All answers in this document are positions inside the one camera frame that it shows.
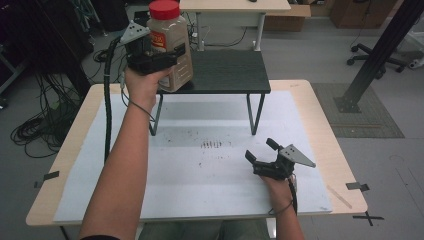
chair wheel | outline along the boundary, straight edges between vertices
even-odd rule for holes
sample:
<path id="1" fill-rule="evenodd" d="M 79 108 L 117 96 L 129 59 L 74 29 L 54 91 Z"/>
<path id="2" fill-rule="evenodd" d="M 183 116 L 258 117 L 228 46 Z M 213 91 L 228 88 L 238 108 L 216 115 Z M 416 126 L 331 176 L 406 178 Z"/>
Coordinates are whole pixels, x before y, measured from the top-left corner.
<path id="1" fill-rule="evenodd" d="M 350 48 L 351 52 L 357 52 L 359 50 L 358 46 L 353 46 Z"/>
<path id="2" fill-rule="evenodd" d="M 398 72 L 398 73 L 401 73 L 403 70 L 405 70 L 405 67 L 396 68 L 396 72 Z"/>
<path id="3" fill-rule="evenodd" d="M 347 65 L 352 66 L 355 63 L 355 60 L 353 60 L 352 58 L 349 58 L 346 62 Z"/>

forearm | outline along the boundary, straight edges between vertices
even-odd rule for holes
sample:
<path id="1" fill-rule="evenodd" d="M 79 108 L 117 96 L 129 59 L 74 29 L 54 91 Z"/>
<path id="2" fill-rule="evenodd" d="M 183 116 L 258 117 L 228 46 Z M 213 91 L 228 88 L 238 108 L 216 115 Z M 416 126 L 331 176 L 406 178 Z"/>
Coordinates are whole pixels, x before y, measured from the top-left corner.
<path id="1" fill-rule="evenodd" d="M 294 208 L 290 206 L 277 214 L 277 240 L 304 239 Z"/>
<path id="2" fill-rule="evenodd" d="M 80 237 L 108 234 L 134 239 L 146 186 L 148 124 L 148 115 L 130 104 L 90 200 Z"/>

concrete floor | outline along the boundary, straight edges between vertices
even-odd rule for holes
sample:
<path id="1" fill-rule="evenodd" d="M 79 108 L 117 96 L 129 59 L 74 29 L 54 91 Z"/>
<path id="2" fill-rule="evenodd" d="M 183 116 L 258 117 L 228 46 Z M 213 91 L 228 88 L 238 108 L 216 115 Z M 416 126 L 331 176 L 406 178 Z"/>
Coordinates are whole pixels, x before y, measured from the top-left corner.
<path id="1" fill-rule="evenodd" d="M 364 30 L 356 42 L 372 47 L 382 29 Z M 243 29 L 213 28 L 206 41 L 231 42 Z M 306 79 L 311 83 L 351 83 L 362 63 L 347 66 L 350 45 L 359 30 L 336 29 L 328 18 L 307 19 L 302 32 L 265 32 L 261 50 L 270 79 Z M 234 49 L 251 49 L 255 29 L 248 29 L 244 40 Z M 93 36 L 95 51 L 108 46 L 108 38 Z M 413 46 L 404 43 L 397 56 L 412 61 L 421 57 Z M 112 67 L 116 74 L 119 61 Z M 83 61 L 88 76 L 98 69 L 91 56 Z M 102 81 L 102 70 L 93 78 Z M 372 88 L 405 135 L 404 139 L 338 138 L 356 180 L 368 184 L 364 192 L 373 226 L 351 215 L 300 217 L 307 239 L 422 239 L 424 236 L 424 67 L 402 73 L 387 65 L 387 72 Z M 9 107 L 0 111 L 0 239 L 64 239 L 58 227 L 29 227 L 26 215 L 38 193 L 41 181 L 54 156 L 35 159 L 26 156 L 9 135 L 14 128 L 40 111 L 39 87 L 30 71 L 25 72 L 2 94 Z M 46 146 L 36 141 L 29 146 L 34 154 L 44 154 Z M 204 239 L 216 232 L 219 223 L 193 225 L 186 239 Z M 76 239 L 78 226 L 66 227 Z"/>

black shelf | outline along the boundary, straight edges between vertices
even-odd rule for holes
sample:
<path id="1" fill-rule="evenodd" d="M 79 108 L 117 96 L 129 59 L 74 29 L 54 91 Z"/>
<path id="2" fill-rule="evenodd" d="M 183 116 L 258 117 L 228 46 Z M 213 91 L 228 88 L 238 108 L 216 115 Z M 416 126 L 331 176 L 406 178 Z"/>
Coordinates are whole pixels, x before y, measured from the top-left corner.
<path id="1" fill-rule="evenodd" d="M 271 92 L 261 52 L 256 51 L 196 51 L 191 53 L 193 79 L 178 91 L 158 91 L 160 95 L 151 135 L 156 135 L 164 95 L 167 94 L 246 94 L 252 135 L 256 134 L 265 94 Z M 253 118 L 250 94 L 260 94 L 258 111 Z"/>

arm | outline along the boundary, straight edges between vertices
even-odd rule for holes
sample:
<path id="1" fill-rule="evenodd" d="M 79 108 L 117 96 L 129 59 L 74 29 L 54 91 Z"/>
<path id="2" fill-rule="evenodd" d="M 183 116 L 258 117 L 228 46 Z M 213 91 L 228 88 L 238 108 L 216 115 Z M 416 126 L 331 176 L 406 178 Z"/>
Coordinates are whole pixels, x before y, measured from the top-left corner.
<path id="1" fill-rule="evenodd" d="M 140 76 L 130 69 L 125 81 L 133 102 L 151 112 L 159 79 L 169 69 Z M 110 235 L 134 239 L 146 188 L 149 115 L 129 104 L 115 144 L 87 207 L 79 238 Z"/>
<path id="2" fill-rule="evenodd" d="M 271 205 L 275 212 L 289 206 L 292 201 L 288 181 L 274 180 L 268 177 L 261 177 L 267 184 Z M 304 239 L 302 229 L 292 206 L 277 214 L 277 240 L 283 239 Z"/>

